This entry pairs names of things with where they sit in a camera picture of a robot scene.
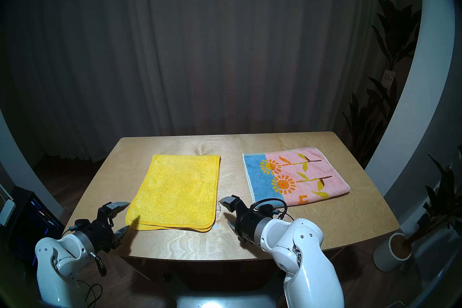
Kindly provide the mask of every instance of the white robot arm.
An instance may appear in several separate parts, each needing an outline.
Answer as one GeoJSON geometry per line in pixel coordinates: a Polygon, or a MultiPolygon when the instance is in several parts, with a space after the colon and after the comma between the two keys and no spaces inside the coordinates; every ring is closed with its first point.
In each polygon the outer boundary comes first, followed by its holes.
{"type": "Polygon", "coordinates": [[[250,241],[272,255],[286,272],[284,293],[289,308],[343,308],[343,292],[334,266],[321,250],[322,231],[313,222],[298,218],[285,222],[273,218],[270,204],[250,208],[237,196],[228,196],[220,203],[230,212],[236,211],[236,222],[228,222],[238,239],[250,241]]]}
{"type": "Polygon", "coordinates": [[[92,223],[77,220],[71,229],[73,234],[60,240],[45,237],[37,242],[37,282],[44,302],[58,307],[87,307],[88,287],[78,282],[77,275],[91,259],[96,261],[101,276],[106,275],[106,267],[97,253],[109,252],[120,245],[128,226],[114,233],[112,219],[128,205],[128,202],[109,202],[98,209],[92,223]]]}

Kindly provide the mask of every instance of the table top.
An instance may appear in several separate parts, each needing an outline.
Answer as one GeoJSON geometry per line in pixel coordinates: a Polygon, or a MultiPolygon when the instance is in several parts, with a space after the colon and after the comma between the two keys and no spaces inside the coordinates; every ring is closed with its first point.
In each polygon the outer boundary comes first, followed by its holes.
{"type": "MultiPolygon", "coordinates": [[[[382,195],[333,132],[123,137],[91,181],[68,226],[78,218],[94,220],[98,208],[109,201],[131,202],[155,154],[220,155],[218,199],[234,194],[250,206],[252,198],[242,154],[310,146],[317,147],[325,155],[351,188],[349,194],[341,197],[289,207],[288,212],[294,218],[306,218],[321,228],[323,250],[351,245],[399,228],[382,195]]],[[[125,226],[125,214],[126,210],[114,219],[114,231],[125,226]]],[[[256,245],[248,242],[241,245],[227,223],[235,218],[235,213],[221,207],[221,211],[216,211],[214,226],[206,233],[129,230],[115,254],[194,261],[270,258],[256,245]]]]}

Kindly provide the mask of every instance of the towel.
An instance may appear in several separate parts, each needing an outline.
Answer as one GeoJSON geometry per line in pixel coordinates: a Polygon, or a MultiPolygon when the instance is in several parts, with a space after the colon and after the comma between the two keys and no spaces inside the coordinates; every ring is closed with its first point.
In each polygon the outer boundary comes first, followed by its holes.
{"type": "MultiPolygon", "coordinates": [[[[253,202],[280,198],[288,206],[297,206],[350,191],[317,148],[243,154],[243,160],[253,202]]],[[[284,207],[280,201],[269,203],[275,208],[284,207]]]]}
{"type": "Polygon", "coordinates": [[[154,155],[125,216],[134,230],[210,230],[220,156],[154,155]]]}

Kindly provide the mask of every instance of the plant pot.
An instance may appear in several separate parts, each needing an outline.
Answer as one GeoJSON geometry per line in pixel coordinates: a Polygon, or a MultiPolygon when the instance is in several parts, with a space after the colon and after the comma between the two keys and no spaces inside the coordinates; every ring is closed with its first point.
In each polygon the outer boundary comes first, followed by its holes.
{"type": "Polygon", "coordinates": [[[396,232],[374,251],[374,263],[376,267],[383,272],[389,272],[395,269],[411,257],[412,252],[409,252],[409,255],[406,258],[399,258],[393,253],[391,240],[398,235],[405,237],[404,234],[396,232]]]}

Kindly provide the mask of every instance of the orange flower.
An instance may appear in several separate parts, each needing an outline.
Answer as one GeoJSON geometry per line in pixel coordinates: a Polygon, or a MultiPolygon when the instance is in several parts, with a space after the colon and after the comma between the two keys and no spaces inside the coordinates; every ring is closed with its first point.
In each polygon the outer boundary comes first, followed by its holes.
{"type": "Polygon", "coordinates": [[[260,169],[266,174],[279,174],[281,172],[282,165],[277,163],[276,160],[263,160],[260,162],[260,169]]]}
{"type": "Polygon", "coordinates": [[[275,176],[271,183],[273,185],[273,189],[280,194],[287,194],[287,191],[291,193],[293,190],[295,190],[295,182],[288,175],[275,176]]]}

